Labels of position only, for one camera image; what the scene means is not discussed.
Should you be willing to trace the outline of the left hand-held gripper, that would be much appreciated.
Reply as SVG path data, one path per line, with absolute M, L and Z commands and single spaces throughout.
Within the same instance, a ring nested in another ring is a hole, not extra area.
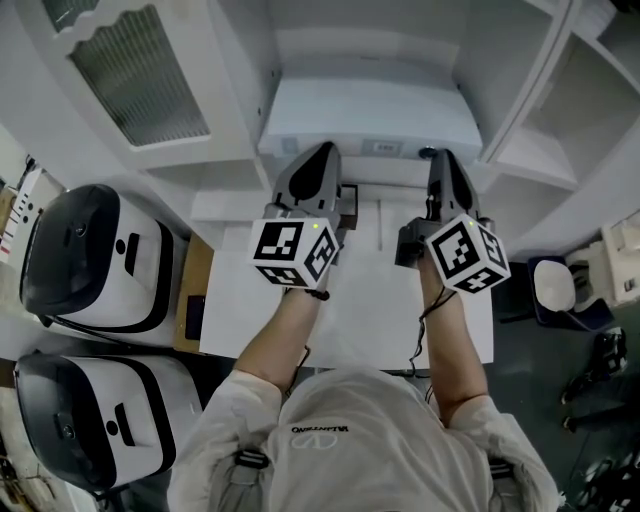
M 248 263 L 269 283 L 319 291 L 341 243 L 341 156 L 324 142 L 279 175 L 263 217 L 252 225 Z

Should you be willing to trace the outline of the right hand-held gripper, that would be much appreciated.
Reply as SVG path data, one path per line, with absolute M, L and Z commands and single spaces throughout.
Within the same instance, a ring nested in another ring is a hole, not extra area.
M 503 242 L 493 221 L 481 214 L 463 165 L 448 149 L 431 152 L 426 214 L 398 232 L 395 264 L 414 268 L 428 253 L 442 284 L 477 294 L 511 277 Z

